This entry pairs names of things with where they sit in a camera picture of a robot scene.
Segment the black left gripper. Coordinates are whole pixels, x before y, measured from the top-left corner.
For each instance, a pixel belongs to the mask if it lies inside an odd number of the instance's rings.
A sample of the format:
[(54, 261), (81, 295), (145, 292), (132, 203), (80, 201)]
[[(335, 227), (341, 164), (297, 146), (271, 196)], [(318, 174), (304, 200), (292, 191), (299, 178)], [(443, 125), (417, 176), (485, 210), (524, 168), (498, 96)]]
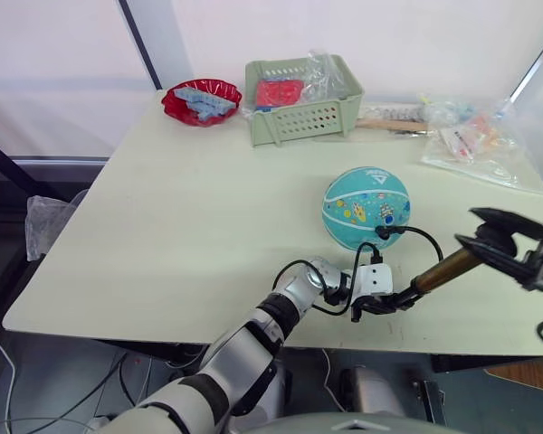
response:
[(359, 323), (364, 313), (389, 315), (406, 311), (420, 298), (420, 292), (407, 288), (393, 296), (361, 296), (351, 303), (351, 322)]

